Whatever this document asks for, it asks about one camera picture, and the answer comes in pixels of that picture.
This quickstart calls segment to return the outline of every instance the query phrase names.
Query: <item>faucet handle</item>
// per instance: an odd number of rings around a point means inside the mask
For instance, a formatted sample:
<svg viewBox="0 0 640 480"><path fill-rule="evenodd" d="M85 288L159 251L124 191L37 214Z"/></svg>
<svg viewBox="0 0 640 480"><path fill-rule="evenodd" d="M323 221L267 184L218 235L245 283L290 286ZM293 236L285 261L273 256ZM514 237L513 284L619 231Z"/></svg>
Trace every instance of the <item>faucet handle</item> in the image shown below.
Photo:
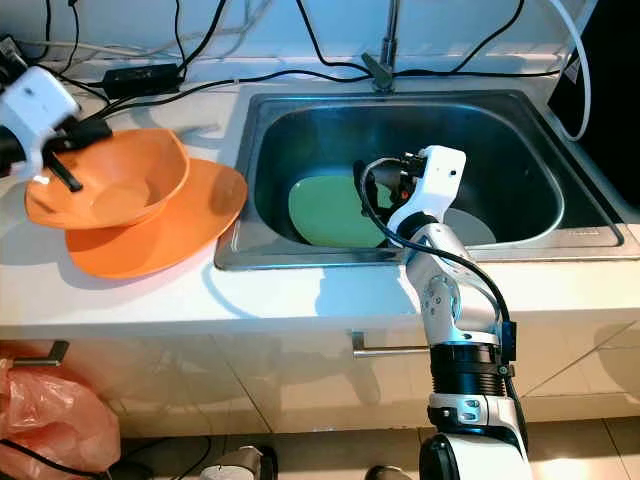
<svg viewBox="0 0 640 480"><path fill-rule="evenodd" d="M389 65L381 64L367 52L363 53L361 58L373 75L375 89L385 93L392 92L393 69Z"/></svg>

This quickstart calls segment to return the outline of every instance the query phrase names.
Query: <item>power cord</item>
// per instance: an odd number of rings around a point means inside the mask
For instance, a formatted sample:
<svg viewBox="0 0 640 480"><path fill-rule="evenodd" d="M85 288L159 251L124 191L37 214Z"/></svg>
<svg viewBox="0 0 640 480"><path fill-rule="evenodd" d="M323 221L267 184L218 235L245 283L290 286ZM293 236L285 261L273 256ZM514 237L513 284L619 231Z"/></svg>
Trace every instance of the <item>power cord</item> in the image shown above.
<svg viewBox="0 0 640 480"><path fill-rule="evenodd" d="M46 18L45 18L45 26L44 26L44 38L45 41L50 42L51 41L51 0L45 0L44 1L45 4L45 8L46 8ZM42 51L42 53L40 55L38 55L37 57L34 57L32 59L30 59L31 62L39 62L40 60L42 60L44 57L47 56L47 54L49 53L49 45L45 45L44 50Z"/></svg>
<svg viewBox="0 0 640 480"><path fill-rule="evenodd" d="M229 35L237 35L238 41L240 41L247 32L253 28L253 26L262 18L265 14L267 7L271 4L273 0L262 0L262 2L254 9L253 14L250 12L251 5L249 4L249 0L245 0L245 12L244 12L244 23L240 27L231 27L231 28L217 28L214 32L214 36L229 36ZM204 32L192 32L189 34L180 35L180 41L190 41L190 40L201 40L204 36ZM63 47L63 48L73 48L73 42L52 42L52 41L39 41L39 40L18 40L18 43L22 43L24 45L36 45L36 46L50 46L50 47ZM132 57L132 58L142 58L142 57L154 57L156 55L164 55L170 58L180 58L181 55L178 52L175 53L165 53L167 50L171 49L174 45L177 45L177 41L174 38L173 40L160 45L159 47L155 47L151 50L147 50L145 48L134 46L134 45L93 45L89 43L78 43L79 50L90 50L93 51L94 54L97 53L108 53L109 55L116 55L120 57ZM220 55L212 56L203 56L200 55L198 58L206 58L206 59L218 59Z"/></svg>
<svg viewBox="0 0 640 480"><path fill-rule="evenodd" d="M476 56L476 54L482 50L484 48L484 46L489 43L491 40L493 40L494 38L496 38L498 35L501 35L502 33L506 32L507 30L509 30L509 28L511 28L511 26L516 23L518 21L518 18L520 18L520 14L522 13L522 9L524 7L524 0L519 0L518 1L518 7L516 8L515 13L513 14L513 16L509 19L509 21L507 23L505 23L502 27L500 27L498 30L496 30L495 32L493 32L491 35L489 35L487 38L485 38L484 40L482 40L478 46L476 48L474 48L471 53L469 53L469 55L466 56L466 58L464 60L462 60L462 62L460 62L460 64L455 67L453 70L451 70L450 73L456 73L459 72L460 70L462 70L465 65L467 63L469 63L473 57Z"/></svg>
<svg viewBox="0 0 640 480"><path fill-rule="evenodd" d="M562 133L571 140L572 142L577 142L580 140L587 131L587 127L589 126L589 118L591 116L591 72L589 70L589 61L587 60L587 52L584 49L584 44L582 43L582 38L580 36L580 32L576 28L575 23L573 23L573 19L567 9L564 7L560 0L549 0L551 4L558 11L560 17L564 21L569 33L571 34L571 38L573 42L576 44L576 49L578 50L578 57L580 58L580 67L582 69L582 82L584 84L584 111L582 112L582 124L580 125L580 130L576 135L571 135L567 132L566 128L560 122L560 128L562 129Z"/></svg>
<svg viewBox="0 0 640 480"><path fill-rule="evenodd" d="M211 26L209 28L209 31L207 32L207 35L205 36L205 38L203 39L203 41L200 43L200 45L198 46L198 48L196 48L196 50L194 50L194 52L183 62L182 66L180 68L186 68L186 66L188 65L189 62L191 62L193 60L193 58L195 58L207 45L207 43L209 42L210 38L213 36L213 33L215 32L215 29L218 25L219 22L219 17L221 15L222 9L224 8L224 5L226 3L226 0L220 0L220 2L218 3L218 8L216 9L216 15L213 18L213 21L211 23ZM222 85L231 85L234 83L254 83L254 82L261 82L261 81L265 81L265 80L270 80L272 78L276 78L279 76L283 76L283 75L291 75L291 74L302 74L302 75L310 75L310 76L315 76L318 78L324 78L325 80L331 80L334 82L339 82L339 83L353 83L353 82L359 82L361 80L365 80L367 78L371 78L371 73L363 66L358 65L356 63L351 63L351 62L330 62L328 60L326 60L322 54L322 51L320 50L320 45L318 43L318 40L315 36L315 33L313 31L313 27L311 25L311 22L309 20L309 16L307 15L307 12L304 8L304 5L302 3L302 0L296 0L296 4L298 5L298 9L300 11L300 15L302 16L302 19L304 21L305 27L307 29L307 33L309 35L309 38L311 39L311 42L313 43L313 47L316 53L316 56L318 58L318 60L326 66L329 67L351 67L357 70L360 70L362 72L365 73L365 75L359 76L359 77L351 77L351 78L340 78L340 77L333 77L331 75L325 75L325 74L321 74L321 73L317 73L317 72L312 72L309 70L298 70L298 69L292 69L292 70L282 70L279 72L275 72L272 74L268 74L268 75L262 75L262 76L258 76L258 77L250 77L250 78L241 78L241 79L237 79L237 80L233 80L233 79L228 79L228 80L218 80L215 82L209 82L209 83L205 83L202 85L199 85L197 87L193 87L190 88L188 90L185 90L177 95L174 95L172 97L163 99L163 100L155 100L155 101L148 101L148 102L138 102L138 103L127 103L131 100L134 100L137 97L126 97L126 98L122 98L117 100L116 102L113 102L111 105L105 107L103 110L95 113L94 115L92 115L92 118L95 117L100 117L100 118L105 118L109 115L113 115L117 112L123 111L123 110L127 110L129 108L137 108L137 107L155 107L155 106L160 106L160 105L165 105L167 103L170 102L174 102L176 100L180 100L181 98L186 97L187 95L190 95L192 93L201 91L201 90L205 90L208 88L213 88L213 87L218 87L218 86L222 86ZM486 45L486 43L488 43L489 41L491 41L493 38L495 38L497 35L499 35L500 33L504 32L507 28L509 28L514 22L515 20L517 20L517 17L519 16L521 11L521 8L518 9L517 11L517 15L514 15L514 18L511 19L510 22L508 22L507 25L501 27L499 30L497 30L496 32L494 32L492 35L490 35L489 37L487 37L487 39L483 40L483 42L481 42L481 44L479 45L480 48L482 48L484 45ZM480 50L480 48L474 49L474 51L467 57L467 60L464 62L465 64L467 63L468 60L470 60L476 53L477 51ZM461 71L451 71L451 72L438 72L438 71L433 71L433 70L424 70L424 69L410 69L410 70L404 70L401 72L396 72L394 73L395 77L423 77L423 76L477 76L477 77L499 77L499 78L526 78L526 77L544 77L544 76L552 76L552 75L556 75L559 73L559 70L554 70L551 72L540 72L540 73L493 73L493 72L461 72Z"/></svg>
<svg viewBox="0 0 640 480"><path fill-rule="evenodd" d="M207 448L205 449L204 453L198 458L198 460L196 460L196 462L193 465L191 465L187 470L185 470L184 473L182 473L181 475L178 475L177 477L173 477L171 480L183 480L187 475L193 472L196 468L198 468L198 466L202 464L202 462L204 462L207 459L207 457L211 453L212 442L211 442L211 437L205 437L205 438L207 440Z"/></svg>
<svg viewBox="0 0 640 480"><path fill-rule="evenodd" d="M205 33L204 38L200 42L200 44L196 47L196 49L191 52L191 54L182 62L182 64L178 67L178 73L183 70L186 70L187 65L189 65L200 53L207 47L211 37L213 37L213 33L216 31L218 27L218 23L220 22L220 17L222 16L222 11L227 3L227 0L219 0L218 7L216 8L216 12L213 15L213 20L211 21L211 25L209 26L209 30Z"/></svg>
<svg viewBox="0 0 640 480"><path fill-rule="evenodd" d="M311 22L309 21L309 16L307 15L307 11L304 9L304 5L302 4L302 0L296 0L298 4L298 9L300 10L300 15L302 15L302 20L304 21L305 26L307 27L307 33L309 34L309 38L311 38L311 43L313 43L313 49L316 51L316 56L320 63L326 65L327 67L351 67L361 72L366 73L371 76L371 72L363 67L362 65L358 65L357 63L352 62L329 62L324 58L322 52L320 51L320 45L318 44L318 40L316 39L316 35L313 32L313 28L311 27Z"/></svg>
<svg viewBox="0 0 640 480"><path fill-rule="evenodd" d="M506 324L511 323L511 317L509 315L509 309L507 308L507 302L505 301L504 296L502 295L502 292L500 292L500 289L495 284L495 282L491 279L491 277L484 270L482 270L478 265L467 260L466 258L460 257L451 252L447 252L446 250L440 250L437 248L428 247L426 245L422 245L422 244L407 240L404 237L398 235L396 232L389 229L384 223L382 223L380 218L378 218L378 215L373 210L373 207L369 202L369 198L367 197L366 182L371 171L374 168L384 163L397 163L399 165L406 164L406 162L403 162L397 158L389 158L389 157L380 158L374 162L371 162L363 169L360 179L357 182L358 195L360 196L365 212L367 213L369 218L371 218L371 221L373 221L375 226L378 227L378 230L380 230L385 235L385 237L393 240L394 242L402 245L403 247L407 247L422 253L428 253L429 255L435 255L436 257L444 258L446 260L451 260L452 262L455 262L458 265L462 265L463 267L475 273L485 283L485 285L489 288L489 290L491 290L491 293L496 299L496 302L498 304L498 309L500 310L500 316L502 317L502 322ZM505 383L505 388L508 396L513 400L513 403L516 409L516 416L518 417L517 418L518 429L520 430L520 435L522 436L522 442L525 445L525 449L527 449L529 444L528 434L527 434L527 425L526 425L524 413L522 410L522 404L520 403L520 398L516 393L515 387L513 386L513 381L509 375L504 376L504 383Z"/></svg>
<svg viewBox="0 0 640 480"><path fill-rule="evenodd" d="M24 447L18 443L12 442L11 440L8 440L6 438L0 439L0 444L4 445L5 447L11 448L12 450L16 450L20 453L22 453L23 455L27 455L31 458L34 458L36 460L38 460L39 462L43 463L44 465L46 465L47 467L53 468L54 470L58 470L60 472L64 472L64 473L68 473L69 475L77 475L78 477L84 477L84 478L91 478L94 480L103 480L104 479L104 474L103 473L94 473L94 472L85 472L84 470L78 470L75 468L71 468L71 467L66 467L64 465L60 465L59 463L56 463L52 460L49 460L46 457L43 457L42 455L40 455L37 452L34 452L33 450Z"/></svg>
<svg viewBox="0 0 640 480"><path fill-rule="evenodd" d="M60 70L60 74L65 73L71 67L71 62L73 62L73 57L78 50L78 41L80 39L80 19L78 18L78 9L76 8L76 3L78 0L69 0L68 5L71 7L73 11L73 21L75 23L75 38L73 40L73 50L69 54L69 58L67 59L67 64L64 66L62 70Z"/></svg>
<svg viewBox="0 0 640 480"><path fill-rule="evenodd" d="M185 90L183 92L180 92L177 95L174 95L172 97L169 98L165 98L162 100L153 100L153 101L148 101L148 102L138 102L138 103L126 103L130 100L133 100L135 97L127 97L127 98L121 98L115 102L113 102L111 105L103 108L102 110L100 110L99 112L95 113L94 115L92 115L89 118L105 118L109 115L113 115L114 113L123 111L123 110L127 110L129 108L137 108L137 107L157 107L160 105L165 105L167 103L171 103L171 102L175 102L176 100L180 100L181 98L186 97L187 95L191 95L192 93L201 91L201 90L206 90L208 88L213 88L213 87L219 87L222 85L233 85L233 84L242 84L242 83L257 83L257 82L263 82L266 80L271 80L272 78L276 78L276 77L281 77L283 75L309 75L309 76L313 76L313 77L318 77L318 78L322 78L324 80L331 80L333 82L338 82L338 83L354 83L354 82L359 82L361 80L365 80L367 78L371 78L370 75L361 75L359 77L351 77L351 78L341 78L341 77L333 77L331 75L326 75L324 73L318 73L318 72L312 72L310 70L298 70L298 69L291 69L291 70L281 70L279 72L275 72L275 73L270 73L268 75L262 75L259 77L249 77L249 78L240 78L240 79L228 79L228 80L218 80L215 82L209 82L209 83L204 83L202 85L198 85L196 87L190 88L188 90Z"/></svg>
<svg viewBox="0 0 640 480"><path fill-rule="evenodd" d="M176 37L176 43L178 45L178 49L180 50L180 56L182 57L182 63L184 65L184 73L182 74L182 79L187 78L187 65L186 65L186 55L184 54L184 47L182 46L182 40L180 40L180 32L178 31L178 24L180 22L180 0L176 0L176 14L173 17L173 34Z"/></svg>

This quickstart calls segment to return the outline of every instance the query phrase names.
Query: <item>power adapter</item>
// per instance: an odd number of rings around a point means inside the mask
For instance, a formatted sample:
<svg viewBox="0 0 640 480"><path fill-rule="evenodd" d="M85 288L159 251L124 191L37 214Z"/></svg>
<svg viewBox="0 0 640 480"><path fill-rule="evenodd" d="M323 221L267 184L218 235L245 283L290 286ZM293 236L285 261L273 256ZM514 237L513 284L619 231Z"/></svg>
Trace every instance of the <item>power adapter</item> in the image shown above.
<svg viewBox="0 0 640 480"><path fill-rule="evenodd" d="M102 82L95 86L101 87L107 97L114 99L175 93L182 81L178 66L170 63L108 70Z"/></svg>

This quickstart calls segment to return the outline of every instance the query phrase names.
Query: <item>red plastic bag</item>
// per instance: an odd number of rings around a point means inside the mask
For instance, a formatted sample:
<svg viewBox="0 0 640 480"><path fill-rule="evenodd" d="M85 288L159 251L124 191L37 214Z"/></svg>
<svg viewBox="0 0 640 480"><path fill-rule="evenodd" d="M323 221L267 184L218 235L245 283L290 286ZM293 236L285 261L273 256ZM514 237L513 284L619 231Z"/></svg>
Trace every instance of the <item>red plastic bag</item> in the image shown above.
<svg viewBox="0 0 640 480"><path fill-rule="evenodd" d="M118 419L87 387L0 359L0 438L60 465L103 472L120 458ZM76 477L0 445L0 470L17 480Z"/></svg>

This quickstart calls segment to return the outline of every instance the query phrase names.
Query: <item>white countertop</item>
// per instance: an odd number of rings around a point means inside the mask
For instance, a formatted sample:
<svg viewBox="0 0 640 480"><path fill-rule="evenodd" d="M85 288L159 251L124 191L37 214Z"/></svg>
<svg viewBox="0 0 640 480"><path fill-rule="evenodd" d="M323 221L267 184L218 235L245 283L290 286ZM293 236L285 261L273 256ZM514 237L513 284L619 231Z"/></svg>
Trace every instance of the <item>white countertop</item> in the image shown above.
<svg viewBox="0 0 640 480"><path fill-rule="evenodd" d="M518 88L539 104L538 87L545 81L549 80L456 78L404 80L397 86L407 91ZM233 166L252 94L369 89L368 82L336 85L310 80L231 86L125 112L109 123L114 129L176 129L192 156ZM79 98L87 111L98 105ZM71 263L62 231L26 219L23 195L24 184L0 180L0 339L417 325L402 267L225 272L213 266L214 250L207 247L147 277L93 278ZM630 228L640 233L640 228ZM617 309L638 309L640 318L640 261L482 267L503 291L516 319L518 313Z"/></svg>

